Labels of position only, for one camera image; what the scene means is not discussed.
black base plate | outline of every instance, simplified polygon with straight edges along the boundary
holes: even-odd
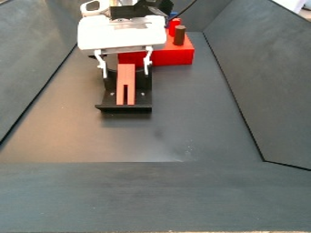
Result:
[[[115,91],[107,91],[103,95],[102,104],[95,107],[103,112],[151,112],[153,111],[153,91],[137,89],[135,105],[118,105]]]

